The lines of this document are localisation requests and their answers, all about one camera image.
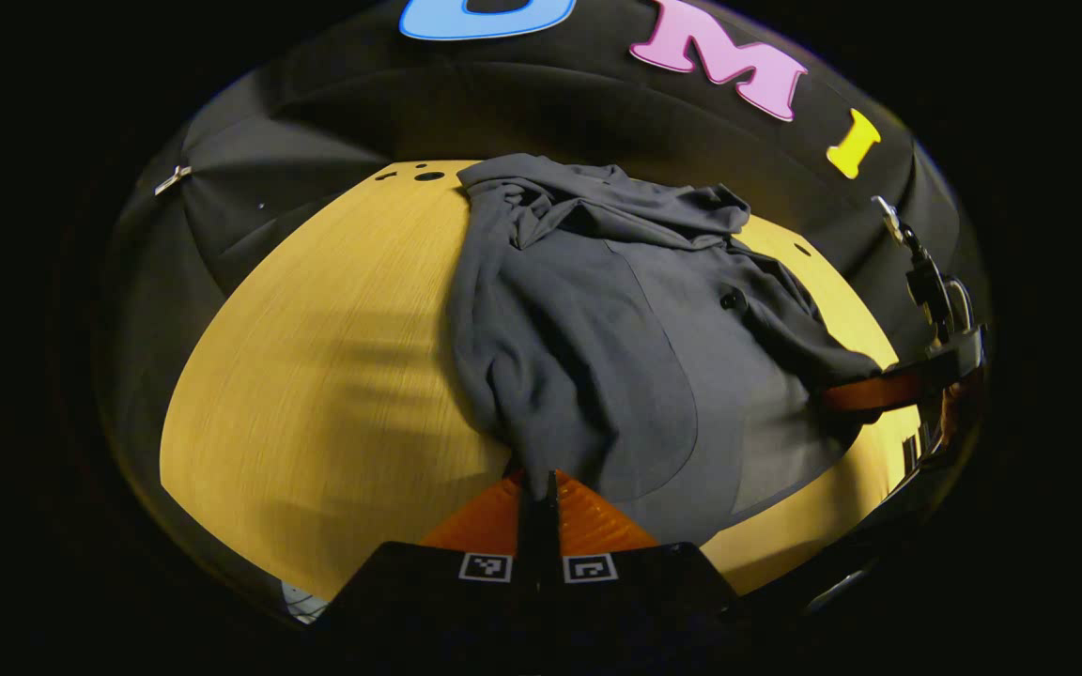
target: letter m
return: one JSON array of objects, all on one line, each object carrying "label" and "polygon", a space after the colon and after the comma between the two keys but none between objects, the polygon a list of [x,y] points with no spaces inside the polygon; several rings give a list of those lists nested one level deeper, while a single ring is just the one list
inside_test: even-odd
[{"label": "letter m", "polygon": [[739,82],[737,93],[747,102],[770,112],[777,119],[794,118],[791,97],[795,81],[808,71],[793,57],[769,44],[754,42],[736,47],[716,18],[681,0],[654,0],[661,4],[658,25],[649,42],[636,43],[629,51],[641,61],[677,72],[691,72],[695,64],[687,58],[687,48],[695,42],[704,72],[715,84],[723,84],[747,71],[754,71],[748,82]]}]

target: blue letter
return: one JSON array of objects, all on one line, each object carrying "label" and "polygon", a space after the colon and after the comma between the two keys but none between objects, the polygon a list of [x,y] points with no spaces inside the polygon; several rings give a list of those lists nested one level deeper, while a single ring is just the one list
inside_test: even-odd
[{"label": "blue letter", "polygon": [[512,12],[481,13],[466,0],[411,0],[399,17],[399,31],[415,39],[507,38],[544,30],[570,16],[575,0],[529,0]]}]

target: gray shirt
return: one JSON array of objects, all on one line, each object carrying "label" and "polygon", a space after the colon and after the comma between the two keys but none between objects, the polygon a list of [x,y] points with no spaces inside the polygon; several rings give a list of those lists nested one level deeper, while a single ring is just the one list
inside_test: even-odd
[{"label": "gray shirt", "polygon": [[562,469],[661,543],[703,544],[842,458],[854,421],[810,393],[880,371],[807,289],[731,236],[724,185],[505,155],[459,172],[472,201],[448,301],[476,427],[544,494]]}]

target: yellow letter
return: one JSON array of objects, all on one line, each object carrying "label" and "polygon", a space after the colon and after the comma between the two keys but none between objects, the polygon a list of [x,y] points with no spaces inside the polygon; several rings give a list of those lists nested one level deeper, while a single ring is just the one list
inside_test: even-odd
[{"label": "yellow letter", "polygon": [[871,151],[871,146],[883,141],[880,137],[880,130],[875,129],[875,124],[871,124],[871,120],[865,118],[862,112],[850,108],[850,115],[854,116],[850,131],[846,132],[842,143],[830,146],[824,154],[824,157],[829,158],[833,167],[845,174],[846,178],[858,175],[858,163]]}]

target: wooden table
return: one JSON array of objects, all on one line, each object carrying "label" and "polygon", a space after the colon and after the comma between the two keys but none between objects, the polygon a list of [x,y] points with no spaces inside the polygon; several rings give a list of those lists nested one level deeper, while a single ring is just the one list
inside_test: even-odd
[{"label": "wooden table", "polygon": [[[162,487],[241,556],[322,598],[378,544],[418,542],[507,461],[460,412],[441,344],[469,218],[456,173],[472,163],[398,162],[325,207],[233,292],[169,403]],[[425,172],[444,176],[415,180]],[[739,238],[797,275],[837,341],[896,360],[807,240],[761,217]],[[914,408],[883,415],[836,466],[705,555],[742,594],[789,572],[880,504],[918,426]]]}]

